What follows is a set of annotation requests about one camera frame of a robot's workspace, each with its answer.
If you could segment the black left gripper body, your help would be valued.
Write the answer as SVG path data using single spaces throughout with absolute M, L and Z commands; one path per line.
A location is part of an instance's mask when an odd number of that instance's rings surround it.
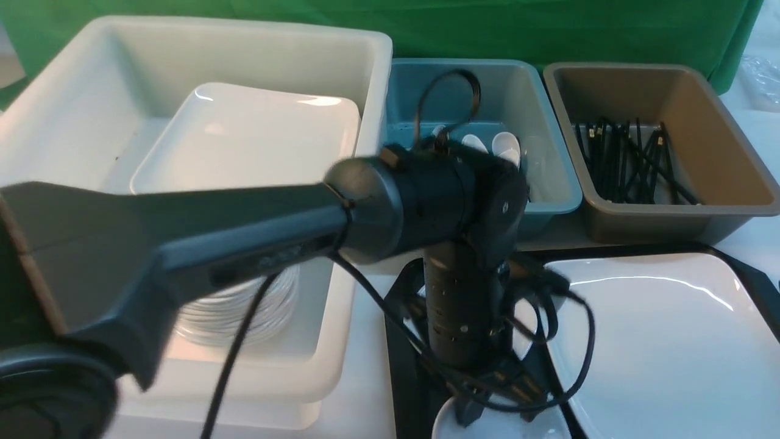
M 471 247 L 447 241 L 424 250 L 424 277 L 428 344 L 446 369 L 456 421 L 468 427 L 490 405 L 515 409 L 532 421 L 548 391 L 512 348 L 506 270 L 479 267 Z

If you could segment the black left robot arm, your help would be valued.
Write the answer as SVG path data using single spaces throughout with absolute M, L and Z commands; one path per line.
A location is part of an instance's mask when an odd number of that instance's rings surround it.
M 154 381 L 179 309 L 317 257 L 424 251 L 421 355 L 459 395 L 512 357 L 511 255 L 527 206 L 509 160 L 454 142 L 336 162 L 321 183 L 114 195 L 2 188 L 2 437 L 98 438 L 118 378 Z

